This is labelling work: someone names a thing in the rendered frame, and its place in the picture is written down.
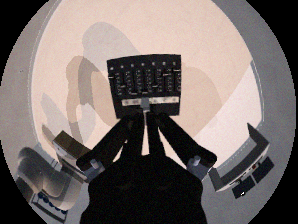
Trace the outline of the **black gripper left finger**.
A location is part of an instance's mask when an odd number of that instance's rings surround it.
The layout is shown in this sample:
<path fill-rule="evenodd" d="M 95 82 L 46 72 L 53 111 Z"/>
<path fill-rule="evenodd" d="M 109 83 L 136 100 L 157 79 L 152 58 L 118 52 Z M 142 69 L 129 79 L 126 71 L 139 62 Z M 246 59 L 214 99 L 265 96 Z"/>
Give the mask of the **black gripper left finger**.
<path fill-rule="evenodd" d="M 123 116 L 92 150 L 77 159 L 76 165 L 89 182 L 111 165 L 122 148 L 111 180 L 120 190 L 131 187 L 136 156 L 142 155 L 143 149 L 145 98 L 141 99 L 141 105 L 135 109 L 135 113 L 135 117 Z"/>

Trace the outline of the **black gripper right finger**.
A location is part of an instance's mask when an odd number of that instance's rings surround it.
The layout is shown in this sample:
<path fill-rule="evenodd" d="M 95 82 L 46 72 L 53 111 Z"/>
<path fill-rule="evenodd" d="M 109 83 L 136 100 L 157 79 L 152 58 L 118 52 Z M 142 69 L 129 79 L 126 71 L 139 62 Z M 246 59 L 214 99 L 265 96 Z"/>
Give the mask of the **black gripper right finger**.
<path fill-rule="evenodd" d="M 149 97 L 145 97 L 145 114 L 153 186 L 165 190 L 172 182 L 171 169 L 158 129 L 186 170 L 202 181 L 216 163 L 216 154 L 200 146 L 166 113 L 154 114 L 153 107 L 149 106 Z"/>

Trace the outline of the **black lighting desk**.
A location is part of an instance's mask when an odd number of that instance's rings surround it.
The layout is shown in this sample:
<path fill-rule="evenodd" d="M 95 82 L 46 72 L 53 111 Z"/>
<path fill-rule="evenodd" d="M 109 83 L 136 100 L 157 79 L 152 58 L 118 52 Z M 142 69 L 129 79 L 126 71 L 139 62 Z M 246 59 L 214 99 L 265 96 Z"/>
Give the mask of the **black lighting desk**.
<path fill-rule="evenodd" d="M 179 115 L 181 55 L 146 54 L 106 61 L 116 119 L 135 116 L 135 109 L 145 97 L 149 97 L 154 114 Z M 153 89 L 158 83 L 159 89 Z"/>

